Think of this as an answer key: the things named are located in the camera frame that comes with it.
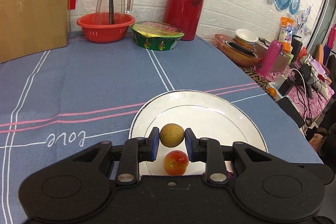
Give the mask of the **green instant noodle bowl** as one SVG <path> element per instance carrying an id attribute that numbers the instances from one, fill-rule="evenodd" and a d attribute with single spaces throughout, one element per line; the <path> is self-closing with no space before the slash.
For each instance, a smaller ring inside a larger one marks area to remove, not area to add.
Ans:
<path id="1" fill-rule="evenodd" d="M 130 28 L 138 46 L 154 51 L 172 50 L 185 35 L 175 26 L 148 20 L 135 22 Z"/>

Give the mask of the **white cup on bowls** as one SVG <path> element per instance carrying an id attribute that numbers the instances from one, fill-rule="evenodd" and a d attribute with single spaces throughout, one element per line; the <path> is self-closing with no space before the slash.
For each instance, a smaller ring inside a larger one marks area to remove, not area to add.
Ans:
<path id="1" fill-rule="evenodd" d="M 235 31 L 235 35 L 238 39 L 249 45 L 254 45 L 259 40 L 259 38 L 253 32 L 243 28 L 237 29 Z"/>

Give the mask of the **brown cardboard box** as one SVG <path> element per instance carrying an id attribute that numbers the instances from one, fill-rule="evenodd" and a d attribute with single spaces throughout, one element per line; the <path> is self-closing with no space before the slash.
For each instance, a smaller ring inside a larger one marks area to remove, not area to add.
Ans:
<path id="1" fill-rule="evenodd" d="M 67 45 L 70 0 L 1 0 L 1 63 Z"/>

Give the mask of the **red plastic basin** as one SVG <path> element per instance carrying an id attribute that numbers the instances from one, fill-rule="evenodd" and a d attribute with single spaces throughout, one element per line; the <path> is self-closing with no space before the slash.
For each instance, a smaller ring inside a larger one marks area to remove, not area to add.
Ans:
<path id="1" fill-rule="evenodd" d="M 84 37 L 93 43 L 112 43 L 123 39 L 128 28 L 135 23 L 132 15 L 115 13 L 114 24 L 96 24 L 96 13 L 87 14 L 77 20 Z"/>

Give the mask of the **pink thermos bottle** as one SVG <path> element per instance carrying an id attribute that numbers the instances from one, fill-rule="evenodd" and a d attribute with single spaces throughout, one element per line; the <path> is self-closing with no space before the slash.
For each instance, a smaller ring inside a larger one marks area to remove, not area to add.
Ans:
<path id="1" fill-rule="evenodd" d="M 276 62 L 278 55 L 282 51 L 282 44 L 277 41 L 273 40 L 268 49 L 265 52 L 265 55 L 261 61 L 261 63 L 256 67 L 256 72 L 261 77 L 266 77 L 268 73 L 270 72 L 270 69 Z"/>

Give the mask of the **brown ceramic bowl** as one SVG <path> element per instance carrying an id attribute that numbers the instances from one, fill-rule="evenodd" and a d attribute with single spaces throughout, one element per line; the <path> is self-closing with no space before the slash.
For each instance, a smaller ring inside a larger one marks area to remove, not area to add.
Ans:
<path id="1" fill-rule="evenodd" d="M 215 40 L 217 43 L 217 48 L 222 53 L 224 53 L 232 62 L 241 67 L 250 67 L 253 65 L 257 65 L 260 61 L 262 61 L 262 57 L 258 56 L 256 53 L 252 53 L 251 55 L 247 55 L 236 50 L 231 46 L 232 41 L 227 40 L 229 36 L 223 34 L 215 34 Z"/>

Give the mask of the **small tan round fruit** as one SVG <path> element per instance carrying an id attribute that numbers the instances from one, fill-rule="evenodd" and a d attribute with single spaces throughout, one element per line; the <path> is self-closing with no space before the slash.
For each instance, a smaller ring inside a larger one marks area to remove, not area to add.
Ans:
<path id="1" fill-rule="evenodd" d="M 169 123 L 161 128 L 159 138 L 165 147 L 174 148 L 182 143 L 185 130 L 178 124 Z"/>

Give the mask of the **orange snack bag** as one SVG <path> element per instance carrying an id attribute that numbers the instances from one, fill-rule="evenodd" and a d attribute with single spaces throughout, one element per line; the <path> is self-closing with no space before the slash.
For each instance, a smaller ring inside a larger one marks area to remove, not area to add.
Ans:
<path id="1" fill-rule="evenodd" d="M 293 35 L 293 23 L 294 20 L 287 18 L 287 17 L 281 17 L 280 18 L 280 33 L 278 36 L 278 41 L 282 44 L 284 51 L 286 53 L 291 52 L 291 40 Z"/>

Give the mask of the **blue striped tablecloth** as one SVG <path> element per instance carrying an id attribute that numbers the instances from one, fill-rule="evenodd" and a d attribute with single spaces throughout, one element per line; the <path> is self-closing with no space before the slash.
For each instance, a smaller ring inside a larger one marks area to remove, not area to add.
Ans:
<path id="1" fill-rule="evenodd" d="M 320 161 L 294 121 L 209 43 L 196 38 L 151 52 L 131 35 L 111 44 L 74 35 L 64 48 L 1 65 L 1 223 L 25 220 L 18 188 L 27 176 L 97 142 L 123 143 L 145 102 L 180 89 L 235 104 L 271 154 Z"/>

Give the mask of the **red yellow small fruit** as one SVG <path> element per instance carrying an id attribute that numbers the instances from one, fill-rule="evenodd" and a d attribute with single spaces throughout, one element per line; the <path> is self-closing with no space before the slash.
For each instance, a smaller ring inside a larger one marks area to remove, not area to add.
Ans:
<path id="1" fill-rule="evenodd" d="M 186 153 L 179 150 L 169 152 L 163 161 L 165 172 L 170 176 L 183 175 L 189 165 L 189 158 Z"/>

